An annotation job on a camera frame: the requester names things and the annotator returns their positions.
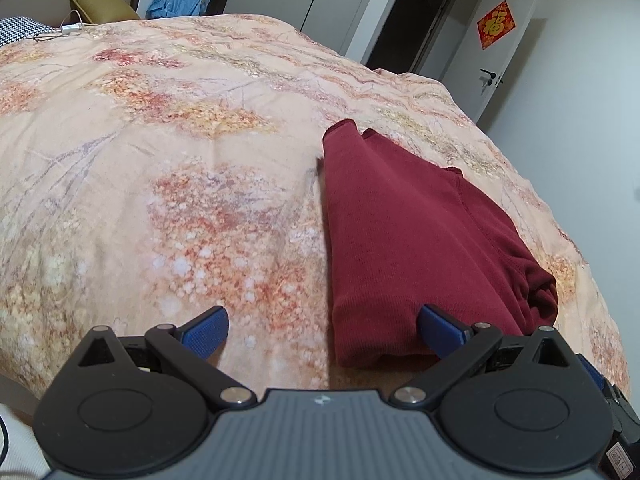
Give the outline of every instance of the metal screw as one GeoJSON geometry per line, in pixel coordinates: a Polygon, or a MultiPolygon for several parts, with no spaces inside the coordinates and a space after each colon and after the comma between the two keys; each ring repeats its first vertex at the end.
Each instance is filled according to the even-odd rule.
{"type": "Polygon", "coordinates": [[[427,394],[420,388],[413,386],[405,386],[398,388],[394,393],[394,397],[403,404],[417,404],[427,398],[427,394]]]}
{"type": "Polygon", "coordinates": [[[251,391],[242,386],[232,386],[226,390],[222,390],[220,399],[229,404],[244,404],[251,400],[251,391]]]}

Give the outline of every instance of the red sweatshirt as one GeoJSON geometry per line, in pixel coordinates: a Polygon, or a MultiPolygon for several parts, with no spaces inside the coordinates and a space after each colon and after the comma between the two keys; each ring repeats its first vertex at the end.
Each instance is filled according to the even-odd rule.
{"type": "Polygon", "coordinates": [[[421,306],[527,335],[558,314],[556,280],[509,216],[457,168],[439,168],[352,120],[324,134],[339,365],[426,353],[421,306]]]}

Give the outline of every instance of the houndstooth pillow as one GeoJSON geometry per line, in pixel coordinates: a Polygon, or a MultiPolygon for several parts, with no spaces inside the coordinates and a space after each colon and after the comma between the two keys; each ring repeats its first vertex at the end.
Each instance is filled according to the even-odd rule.
{"type": "Polygon", "coordinates": [[[31,18],[25,18],[23,16],[17,18],[2,18],[0,19],[0,46],[52,30],[53,28],[48,25],[43,25],[31,18]]]}

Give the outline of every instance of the floral bedspread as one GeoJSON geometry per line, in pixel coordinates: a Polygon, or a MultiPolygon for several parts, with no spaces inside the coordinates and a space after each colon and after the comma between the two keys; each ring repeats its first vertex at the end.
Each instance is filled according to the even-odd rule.
{"type": "Polygon", "coordinates": [[[322,134],[353,118],[457,166],[558,280],[558,328],[628,391],[580,251],[440,83],[371,72],[263,16],[88,27],[0,48],[0,372],[37,396],[86,331],[230,315],[221,370],[388,389],[332,364],[322,134]]]}

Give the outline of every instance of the doorway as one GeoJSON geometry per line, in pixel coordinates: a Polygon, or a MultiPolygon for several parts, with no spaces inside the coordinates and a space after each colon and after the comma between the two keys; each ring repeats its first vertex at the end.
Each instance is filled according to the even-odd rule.
{"type": "Polygon", "coordinates": [[[419,67],[433,32],[452,0],[396,0],[367,61],[396,74],[419,67]]]}

